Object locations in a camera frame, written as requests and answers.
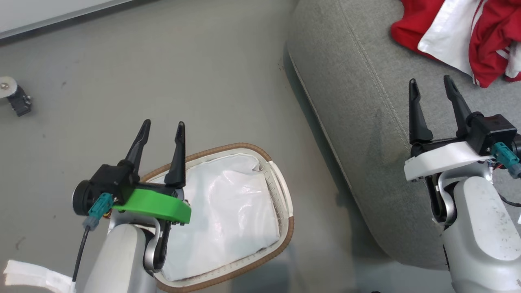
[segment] gray sofa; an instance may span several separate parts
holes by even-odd
[[[518,127],[521,83],[497,80],[481,89],[468,75],[399,46],[389,29],[402,14],[399,0],[300,0],[288,50],[376,241],[401,263],[446,269],[442,227],[431,220],[427,189],[403,173],[410,151],[408,82],[418,81],[435,138],[456,131],[443,75],[452,76],[471,111],[503,114]],[[521,181],[506,171],[494,176],[506,198],[521,201]],[[516,223],[521,209],[507,209]]]

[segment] teal connector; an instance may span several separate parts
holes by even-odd
[[[520,178],[521,164],[519,158],[502,142],[495,143],[490,153],[508,169],[513,178]]]
[[[113,205],[112,194],[102,193],[89,210],[89,216],[83,221],[83,228],[89,227],[90,231],[94,231],[100,223],[100,219],[112,209]]]

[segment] gray floor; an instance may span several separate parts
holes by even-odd
[[[167,163],[183,120],[189,154],[233,142],[266,150],[295,210],[280,256],[204,292],[452,292],[448,272],[393,262],[370,236],[283,58],[295,5],[139,2],[4,40],[0,74],[35,99],[21,118],[0,105],[0,262],[71,275],[83,220],[70,206],[76,184],[123,158],[146,118],[142,173]],[[79,292],[106,225],[89,236]]]

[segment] green bracket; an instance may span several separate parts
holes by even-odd
[[[112,209],[182,224],[188,224],[192,215],[192,209],[182,200],[148,189],[135,189],[125,205],[114,205]]]

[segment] red and white garment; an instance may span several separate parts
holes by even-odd
[[[402,0],[391,35],[403,46],[449,64],[488,87],[521,80],[521,0]]]

